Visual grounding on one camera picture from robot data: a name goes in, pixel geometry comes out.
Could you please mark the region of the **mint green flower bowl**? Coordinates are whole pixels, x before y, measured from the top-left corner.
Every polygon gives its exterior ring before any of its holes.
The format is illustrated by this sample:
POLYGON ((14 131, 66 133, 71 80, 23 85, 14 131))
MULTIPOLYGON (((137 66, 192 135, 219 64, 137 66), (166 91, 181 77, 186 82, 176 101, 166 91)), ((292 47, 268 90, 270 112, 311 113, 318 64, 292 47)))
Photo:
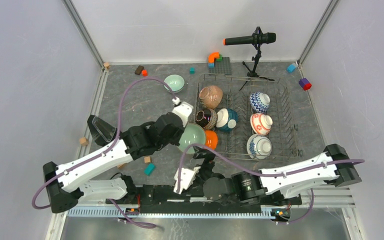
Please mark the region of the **mint green flower bowl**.
POLYGON ((195 123, 188 123, 184 129, 184 132, 179 140, 179 146, 177 147, 181 152, 184 152, 187 146, 191 144, 206 143, 205 130, 195 123))

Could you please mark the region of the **orange bowl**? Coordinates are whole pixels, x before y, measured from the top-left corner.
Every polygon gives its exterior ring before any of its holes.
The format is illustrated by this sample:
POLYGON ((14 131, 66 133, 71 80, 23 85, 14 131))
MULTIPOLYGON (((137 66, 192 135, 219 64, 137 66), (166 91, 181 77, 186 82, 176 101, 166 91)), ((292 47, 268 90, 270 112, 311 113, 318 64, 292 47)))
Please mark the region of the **orange bowl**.
POLYGON ((217 148, 219 138, 215 131, 213 130, 205 130, 205 145, 213 150, 217 148))

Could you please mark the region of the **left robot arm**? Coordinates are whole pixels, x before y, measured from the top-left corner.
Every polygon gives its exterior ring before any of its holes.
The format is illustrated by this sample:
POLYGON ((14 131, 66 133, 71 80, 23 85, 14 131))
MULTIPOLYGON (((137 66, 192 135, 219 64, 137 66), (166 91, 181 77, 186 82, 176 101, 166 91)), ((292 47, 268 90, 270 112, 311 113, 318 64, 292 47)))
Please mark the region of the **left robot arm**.
POLYGON ((130 176, 116 180, 94 177, 118 165, 153 155, 168 144, 179 146, 188 124, 189 113, 168 112, 156 121, 145 122, 119 132, 102 148, 69 163, 43 165, 44 185, 52 213, 62 213, 84 201, 106 199, 133 203, 137 190, 130 176))

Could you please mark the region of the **pale green ribbed bowl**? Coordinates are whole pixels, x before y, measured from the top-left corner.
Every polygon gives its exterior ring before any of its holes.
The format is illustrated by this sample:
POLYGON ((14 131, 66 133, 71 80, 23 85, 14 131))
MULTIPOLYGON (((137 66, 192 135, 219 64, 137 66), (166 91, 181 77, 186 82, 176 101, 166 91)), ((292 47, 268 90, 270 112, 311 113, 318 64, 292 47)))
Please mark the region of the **pale green ribbed bowl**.
POLYGON ((179 93, 183 90, 186 82, 185 79, 178 74, 171 74, 164 79, 164 82, 171 88, 174 93, 179 93))

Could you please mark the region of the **red and white bowl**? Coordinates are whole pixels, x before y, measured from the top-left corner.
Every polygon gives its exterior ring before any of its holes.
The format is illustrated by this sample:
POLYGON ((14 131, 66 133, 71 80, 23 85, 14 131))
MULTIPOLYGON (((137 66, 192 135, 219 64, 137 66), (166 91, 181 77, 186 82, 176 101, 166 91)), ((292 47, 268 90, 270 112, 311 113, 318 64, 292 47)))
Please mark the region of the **red and white bowl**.
POLYGON ((250 117, 250 125, 256 134, 266 136, 271 131, 273 119, 263 113, 254 113, 250 117))

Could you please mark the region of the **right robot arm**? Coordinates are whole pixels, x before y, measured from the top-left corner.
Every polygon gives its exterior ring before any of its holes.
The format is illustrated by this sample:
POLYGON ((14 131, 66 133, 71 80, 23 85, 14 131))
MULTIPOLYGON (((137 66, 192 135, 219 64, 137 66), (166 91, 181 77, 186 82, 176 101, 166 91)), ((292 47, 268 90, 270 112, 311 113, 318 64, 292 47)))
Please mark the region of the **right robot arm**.
POLYGON ((224 206, 260 203, 282 206, 314 187, 346 187, 362 182, 355 166, 364 160, 349 158, 338 144, 330 144, 322 153, 301 162, 256 171, 243 169, 231 177, 213 172, 214 159, 219 153, 197 146, 194 150, 194 157, 204 160, 195 183, 202 187, 204 197, 224 206))

